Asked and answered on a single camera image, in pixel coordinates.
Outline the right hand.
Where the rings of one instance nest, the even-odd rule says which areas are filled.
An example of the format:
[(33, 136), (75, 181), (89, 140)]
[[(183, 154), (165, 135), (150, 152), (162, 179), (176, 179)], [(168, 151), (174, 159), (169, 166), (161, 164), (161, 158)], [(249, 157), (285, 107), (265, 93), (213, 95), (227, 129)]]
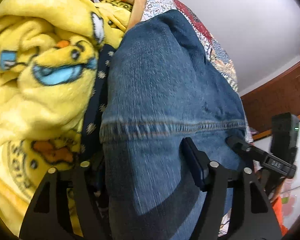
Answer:
[[(262, 183), (262, 179), (266, 178), (266, 173), (267, 172), (268, 171), (265, 170), (264, 168), (261, 168), (256, 172), (257, 179), (260, 183)], [(281, 193), (281, 190), (283, 188), (284, 182), (285, 182), (285, 179), (280, 178), (279, 183), (277, 183), (276, 186), (274, 187), (274, 189), (271, 190), (270, 194), (268, 195), (268, 198), (269, 198), (271, 203), (275, 202), (277, 197), (280, 196), (280, 193)]]

